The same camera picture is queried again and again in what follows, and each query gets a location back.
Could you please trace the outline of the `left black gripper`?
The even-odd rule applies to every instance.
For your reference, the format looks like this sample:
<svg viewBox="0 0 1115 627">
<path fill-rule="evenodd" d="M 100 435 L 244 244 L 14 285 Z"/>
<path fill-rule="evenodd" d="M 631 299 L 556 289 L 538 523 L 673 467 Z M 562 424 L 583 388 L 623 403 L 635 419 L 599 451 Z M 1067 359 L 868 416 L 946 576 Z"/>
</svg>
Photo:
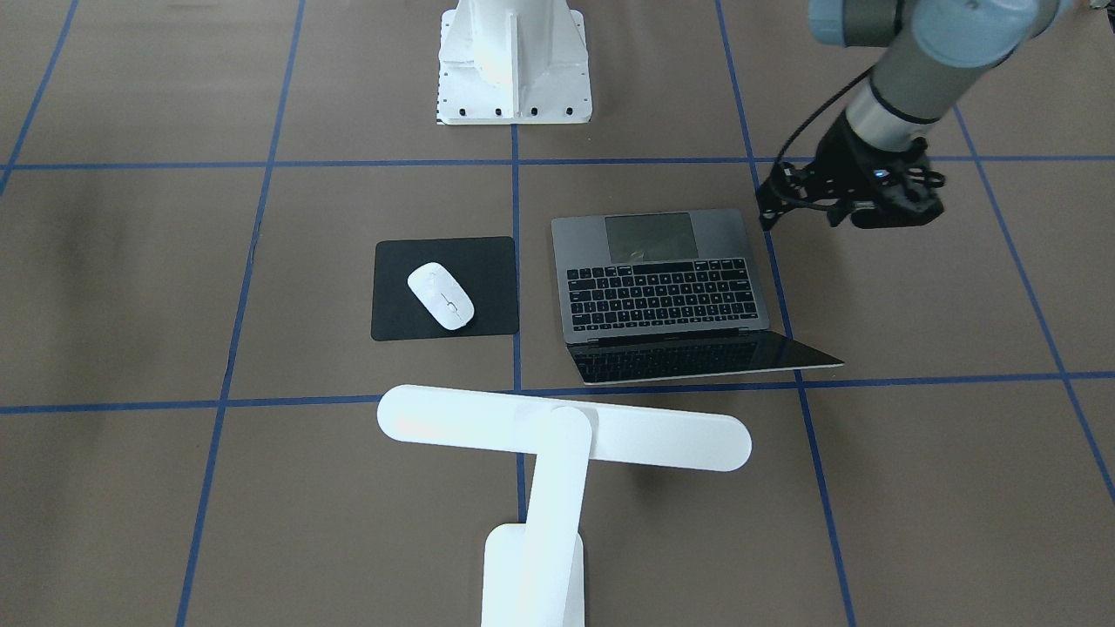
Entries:
<svg viewBox="0 0 1115 627">
<path fill-rule="evenodd" d="M 892 153 L 861 139 L 842 112 L 821 138 L 812 164 L 799 168 L 776 162 L 756 191 L 758 219 L 764 232 L 776 226 L 792 211 L 825 212 L 828 226 L 852 219 L 859 229 L 892 229 L 896 214 L 891 193 L 896 189 L 896 166 Z M 820 175 L 820 199 L 814 192 L 814 174 Z M 832 201 L 833 204 L 821 204 Z"/>
</svg>

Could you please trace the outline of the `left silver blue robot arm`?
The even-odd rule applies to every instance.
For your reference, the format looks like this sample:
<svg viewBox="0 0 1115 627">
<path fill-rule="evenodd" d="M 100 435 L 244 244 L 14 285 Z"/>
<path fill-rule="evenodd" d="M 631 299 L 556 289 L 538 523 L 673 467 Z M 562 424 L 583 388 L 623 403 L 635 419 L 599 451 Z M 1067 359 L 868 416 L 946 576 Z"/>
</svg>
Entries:
<svg viewBox="0 0 1115 627">
<path fill-rule="evenodd" d="M 824 213 L 830 226 L 925 226 L 943 214 L 946 177 L 927 134 L 976 81 L 1043 35 L 1067 1 L 813 1 L 820 44 L 882 49 L 841 95 L 849 104 L 814 160 L 778 154 L 756 201 L 764 231 L 792 211 Z"/>
</svg>

